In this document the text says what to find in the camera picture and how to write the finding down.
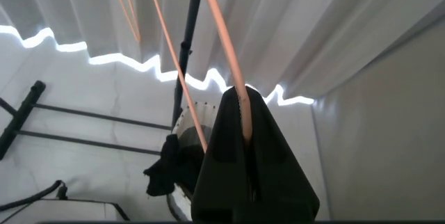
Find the thin rope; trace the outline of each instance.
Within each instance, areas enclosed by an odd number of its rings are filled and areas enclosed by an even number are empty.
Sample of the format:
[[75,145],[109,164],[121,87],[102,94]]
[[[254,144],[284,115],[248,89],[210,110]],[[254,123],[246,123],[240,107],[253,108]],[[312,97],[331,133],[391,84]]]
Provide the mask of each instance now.
[[200,137],[201,146],[205,153],[207,151],[207,142],[204,137],[204,133],[202,132],[200,121],[197,119],[195,107],[193,106],[193,100],[190,97],[190,95],[188,94],[186,81],[184,80],[184,75],[181,71],[181,67],[179,66],[179,62],[176,57],[175,50],[173,49],[172,40],[170,39],[170,35],[168,34],[167,26],[165,25],[164,17],[162,16],[161,9],[159,8],[158,0],[153,0],[153,1],[154,1],[154,5],[156,6],[156,10],[158,12],[159,20],[161,20],[161,26],[164,31],[165,39],[167,40],[168,48],[170,49],[170,53],[172,54],[173,62],[175,63],[176,69],[178,69],[179,81],[181,82],[181,86],[182,86],[182,89],[184,90],[184,94],[186,96],[187,103],[190,108],[190,112],[192,113],[192,118],[193,118],[193,122],[195,123],[197,135]]
[[227,61],[229,62],[230,72],[235,80],[235,89],[238,94],[238,102],[241,111],[241,125],[243,129],[244,141],[247,145],[250,144],[250,139],[252,138],[252,112],[250,110],[250,100],[248,92],[245,89],[245,83],[243,74],[238,64],[238,59],[236,58],[234,46],[230,40],[229,31],[225,24],[223,14],[221,13],[220,7],[216,0],[207,0],[213,18],[216,22],[216,27],[218,28],[218,34],[220,36],[222,45],[224,46],[225,55]]
[[122,6],[122,9],[124,11],[125,17],[127,18],[128,24],[130,25],[131,31],[133,32],[133,36],[138,42],[140,42],[140,31],[139,31],[138,18],[134,14],[133,2],[131,0],[127,0],[127,1],[130,5],[131,14],[133,15],[133,21],[134,21],[134,24],[136,25],[137,32],[134,29],[133,24],[131,23],[130,16],[128,16],[128,12],[127,12],[127,9],[125,8],[123,0],[119,0],[120,5]]

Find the metal rack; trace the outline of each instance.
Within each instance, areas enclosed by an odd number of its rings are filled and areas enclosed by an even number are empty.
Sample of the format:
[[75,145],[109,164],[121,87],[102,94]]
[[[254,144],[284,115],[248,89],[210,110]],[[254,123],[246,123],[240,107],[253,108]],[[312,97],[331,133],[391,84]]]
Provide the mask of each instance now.
[[[188,15],[187,15],[187,23],[186,23],[186,29],[184,34],[184,41],[181,43],[181,51],[179,52],[179,65],[181,67],[182,73],[185,75],[187,70],[187,63],[188,63],[188,57],[191,54],[191,44],[193,39],[193,33],[195,31],[195,24],[196,24],[196,18],[197,18],[197,12],[200,7],[200,1],[201,0],[190,0],[189,6],[188,6]],[[53,134],[46,134],[46,133],[40,133],[40,132],[34,132],[34,131],[27,131],[22,130],[22,127],[24,123],[26,122],[26,119],[31,114],[32,110],[34,108],[38,109],[46,109],[51,111],[57,111],[61,113],[71,113],[75,115],[83,115],[86,117],[92,117],[92,118],[99,118],[103,120],[112,120],[116,122],[123,122],[131,125],[139,125],[144,127],[153,127],[157,129],[163,129],[166,131],[171,131],[173,126],[175,125],[178,117],[181,115],[182,109],[181,109],[181,101],[182,101],[182,95],[183,90],[181,87],[181,84],[179,82],[179,77],[176,81],[176,87],[175,87],[175,102],[173,105],[173,115],[172,115],[172,125],[171,126],[165,126],[165,125],[158,125],[154,123],[149,122],[141,122],[137,120],[130,120],[125,118],[119,118],[109,115],[102,115],[98,113],[91,113],[86,111],[79,111],[74,109],[66,109],[61,108],[57,106],[50,106],[50,105],[44,105],[39,104],[38,100],[40,96],[45,91],[46,85],[41,81],[36,81],[36,83],[31,87],[31,91],[26,96],[25,100],[22,102],[22,105],[19,107],[18,110],[15,110],[9,103],[7,103],[5,100],[0,98],[0,106],[5,111],[7,111],[9,114],[13,116],[12,120],[9,122],[8,126],[4,129],[2,135],[0,136],[0,161],[5,157],[6,152],[8,151],[9,147],[15,140],[15,137],[17,135],[23,135],[23,136],[33,136],[33,137],[39,137],[39,138],[48,138],[53,139],[57,141],[67,141],[71,143],[78,143],[78,144],[84,144],[84,145],[94,145],[97,147],[107,147],[107,148],[113,148],[116,150],[125,150],[125,151],[131,151],[131,152],[139,152],[144,154],[154,154],[154,155],[160,155],[161,153],[159,151],[155,150],[145,150],[141,148],[136,147],[127,147],[123,145],[115,145],[115,144],[109,144],[109,143],[100,143],[97,141],[89,141],[89,140],[83,140],[80,138],[72,138],[67,136],[57,136]]]

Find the clip jaw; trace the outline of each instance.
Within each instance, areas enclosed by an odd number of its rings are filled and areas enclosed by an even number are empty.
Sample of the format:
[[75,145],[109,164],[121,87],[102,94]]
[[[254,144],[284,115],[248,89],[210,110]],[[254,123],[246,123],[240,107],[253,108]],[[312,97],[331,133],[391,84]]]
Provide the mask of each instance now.
[[224,93],[192,199],[197,223],[313,221],[320,202],[261,95],[247,87],[252,141],[244,145],[238,97]]

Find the gray wall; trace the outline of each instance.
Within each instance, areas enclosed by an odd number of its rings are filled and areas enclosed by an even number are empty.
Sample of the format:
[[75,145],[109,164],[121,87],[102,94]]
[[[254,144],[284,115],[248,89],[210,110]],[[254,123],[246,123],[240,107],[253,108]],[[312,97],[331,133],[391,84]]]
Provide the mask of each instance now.
[[445,20],[313,113],[333,219],[445,218]]

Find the wall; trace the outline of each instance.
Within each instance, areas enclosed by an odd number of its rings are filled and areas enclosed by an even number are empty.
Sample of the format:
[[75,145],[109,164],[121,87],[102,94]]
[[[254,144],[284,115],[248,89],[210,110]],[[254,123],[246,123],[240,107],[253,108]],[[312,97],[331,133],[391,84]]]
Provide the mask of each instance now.
[[332,218],[445,218],[445,21],[313,105]]
[[[90,65],[86,51],[61,53],[51,38],[25,49],[17,38],[0,33],[0,49],[0,96],[15,108],[39,79],[47,84],[39,103],[162,125],[171,122],[175,82],[158,81],[153,70],[137,72],[121,63]],[[211,82],[207,91],[191,88],[191,96],[218,105],[221,94]],[[310,106],[278,106],[274,98],[269,107],[321,200],[318,219],[329,218]],[[0,111],[0,128],[10,119]],[[151,150],[160,150],[168,134],[40,109],[33,110],[23,129]],[[63,179],[68,197],[119,203],[136,221],[173,220],[165,197],[145,194],[148,178],[142,172],[158,158],[18,136],[0,161],[0,205]]]

